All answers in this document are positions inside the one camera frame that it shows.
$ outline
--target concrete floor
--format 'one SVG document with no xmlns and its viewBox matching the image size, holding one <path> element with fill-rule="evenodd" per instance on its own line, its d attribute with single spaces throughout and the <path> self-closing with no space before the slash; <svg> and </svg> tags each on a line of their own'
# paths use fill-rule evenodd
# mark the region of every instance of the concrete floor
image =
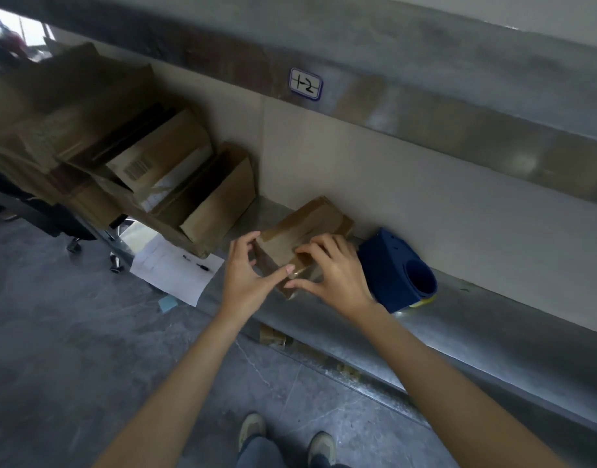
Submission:
<svg viewBox="0 0 597 468">
<path fill-rule="evenodd" d="M 130 274 L 108 253 L 0 221 L 0 466 L 88 467 L 208 323 Z M 288 466 L 305 466 L 320 430 L 355 467 L 456 466 L 435 434 L 269 347 L 232 346 L 179 467 L 232 467 L 256 410 Z"/>
</svg>

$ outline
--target white paper sheet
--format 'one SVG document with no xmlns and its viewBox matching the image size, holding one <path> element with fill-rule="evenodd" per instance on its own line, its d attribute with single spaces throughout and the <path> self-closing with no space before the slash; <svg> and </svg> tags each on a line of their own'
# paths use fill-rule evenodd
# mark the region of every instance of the white paper sheet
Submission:
<svg viewBox="0 0 597 468">
<path fill-rule="evenodd" d="M 209 271 L 197 266 L 199 263 Z M 196 306 L 203 289 L 224 263 L 210 254 L 199 259 L 157 235 L 136 255 L 130 273 L 152 286 Z"/>
</svg>

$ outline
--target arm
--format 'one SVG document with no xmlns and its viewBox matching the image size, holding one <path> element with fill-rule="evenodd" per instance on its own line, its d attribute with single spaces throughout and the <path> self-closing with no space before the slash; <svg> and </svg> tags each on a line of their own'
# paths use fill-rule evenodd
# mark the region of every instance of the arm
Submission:
<svg viewBox="0 0 597 468">
<path fill-rule="evenodd" d="M 251 242 L 258 235 L 254 231 L 232 242 L 216 317 L 94 468 L 170 468 L 177 464 L 229 346 L 272 288 L 294 268 L 282 267 L 266 278 L 258 276 L 251 268 L 255 260 L 248 260 Z"/>
<path fill-rule="evenodd" d="M 314 257 L 324 280 L 296 279 L 286 287 L 310 291 L 359 327 L 462 468 L 567 466 L 372 299 L 352 244 L 341 236 L 321 235 L 296 251 Z"/>
</svg>

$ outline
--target barcode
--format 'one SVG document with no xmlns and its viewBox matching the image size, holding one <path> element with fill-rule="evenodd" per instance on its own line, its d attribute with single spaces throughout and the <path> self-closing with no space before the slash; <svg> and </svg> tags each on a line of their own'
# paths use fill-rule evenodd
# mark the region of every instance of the barcode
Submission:
<svg viewBox="0 0 597 468">
<path fill-rule="evenodd" d="M 125 172 L 131 180 L 139 180 L 149 169 L 151 169 L 151 164 L 149 164 L 145 158 L 139 158 L 127 166 L 123 172 Z"/>
</svg>

